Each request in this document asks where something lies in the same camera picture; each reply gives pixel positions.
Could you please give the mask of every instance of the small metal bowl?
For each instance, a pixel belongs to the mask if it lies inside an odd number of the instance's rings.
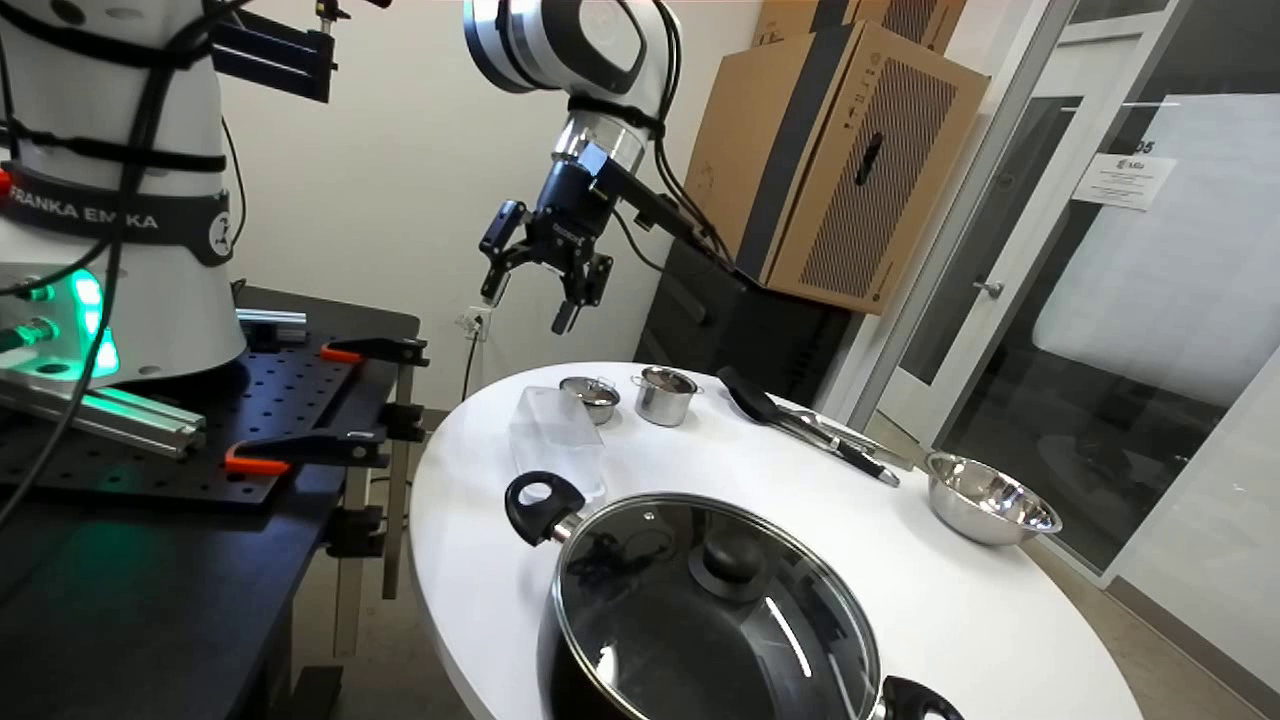
[[[1030,490],[969,455],[929,459],[929,509],[950,533],[991,547],[1063,533],[1054,509]]]
[[[609,423],[617,415],[619,394],[595,378],[565,378],[561,394],[576,395],[591,423]]]

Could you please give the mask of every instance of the pot handle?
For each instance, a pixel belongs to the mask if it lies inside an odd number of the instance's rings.
[[[557,524],[581,509],[587,509],[582,491],[557,473],[522,473],[505,491],[505,512],[522,545],[553,542]]]
[[[885,679],[878,704],[885,720],[964,720],[938,693],[902,675]]]

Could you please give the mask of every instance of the round white table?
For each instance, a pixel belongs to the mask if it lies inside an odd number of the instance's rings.
[[[619,415],[601,428],[604,500],[701,491],[745,505],[817,547],[863,605],[878,666],[943,693],[969,720],[1132,720],[1115,661],[1072,601],[1020,551],[950,535],[923,475],[885,490],[774,428],[746,423],[695,378],[692,419],[637,415],[641,366],[565,366],[500,379],[432,437],[411,491],[411,564],[444,669],[476,715],[539,720],[535,628],[557,545],[529,547],[505,517],[518,473],[522,387],[601,378]]]

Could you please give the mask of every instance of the pot lid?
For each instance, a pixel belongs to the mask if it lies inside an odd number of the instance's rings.
[[[561,555],[557,619],[576,666],[637,715],[868,715],[872,628],[798,542],[730,505],[633,498]]]

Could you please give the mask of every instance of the cardboard box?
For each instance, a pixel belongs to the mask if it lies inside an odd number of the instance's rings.
[[[765,289],[878,313],[970,140],[985,77],[876,23],[719,63],[687,194]]]
[[[765,0],[756,43],[778,43],[840,23],[885,23],[933,52],[943,52],[964,0]]]

